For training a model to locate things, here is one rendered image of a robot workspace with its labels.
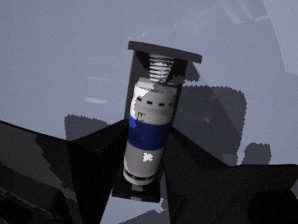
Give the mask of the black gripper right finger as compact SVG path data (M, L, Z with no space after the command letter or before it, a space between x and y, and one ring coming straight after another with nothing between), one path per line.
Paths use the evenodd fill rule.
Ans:
M243 194L293 188L298 165L229 167L170 125L162 160L170 224L218 224Z

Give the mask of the white and blue battery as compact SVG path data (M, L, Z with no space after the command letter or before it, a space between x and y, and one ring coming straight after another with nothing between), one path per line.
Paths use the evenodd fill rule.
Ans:
M124 153L124 176L134 185L152 183L172 121L177 93L134 88L130 108L128 143Z

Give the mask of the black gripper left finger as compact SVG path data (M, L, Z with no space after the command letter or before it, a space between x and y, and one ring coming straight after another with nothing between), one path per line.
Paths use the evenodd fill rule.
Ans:
M100 224L128 143L129 120L77 140L0 120L0 165L59 188L73 224Z

